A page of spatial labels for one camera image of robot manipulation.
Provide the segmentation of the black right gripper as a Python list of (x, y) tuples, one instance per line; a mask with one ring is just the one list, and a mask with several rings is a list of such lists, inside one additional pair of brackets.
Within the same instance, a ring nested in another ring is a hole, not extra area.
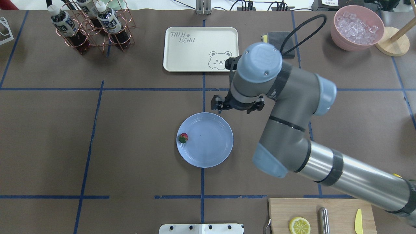
[[(230, 68), (229, 72), (229, 85), (232, 87), (231, 83), (236, 72), (237, 63), (240, 57), (228, 58), (225, 62), (225, 68)], [(217, 110), (218, 113), (222, 111), (227, 111), (230, 109), (236, 109), (239, 111), (246, 111), (247, 114), (250, 114), (252, 111), (261, 111), (265, 106), (264, 97), (260, 95), (254, 102), (251, 103), (242, 103), (236, 100), (229, 89), (227, 96), (225, 98), (220, 95), (214, 95), (211, 100), (211, 109), (213, 111)]]

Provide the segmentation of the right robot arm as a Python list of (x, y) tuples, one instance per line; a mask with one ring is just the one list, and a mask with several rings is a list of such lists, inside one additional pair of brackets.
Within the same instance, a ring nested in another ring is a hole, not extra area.
[(253, 163), (283, 178), (294, 172), (315, 183), (364, 200), (415, 227), (415, 184), (358, 161), (307, 137), (312, 116), (334, 104), (337, 86), (316, 73), (286, 62), (279, 49), (254, 43), (238, 57), (226, 55), (230, 71), (227, 96), (215, 95), (218, 112), (262, 110), (264, 98), (275, 102), (259, 139)]

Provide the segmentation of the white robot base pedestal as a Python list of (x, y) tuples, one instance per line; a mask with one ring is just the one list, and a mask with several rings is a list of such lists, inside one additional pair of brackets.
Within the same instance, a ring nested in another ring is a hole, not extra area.
[(244, 234), (243, 224), (165, 224), (159, 228), (159, 234)]

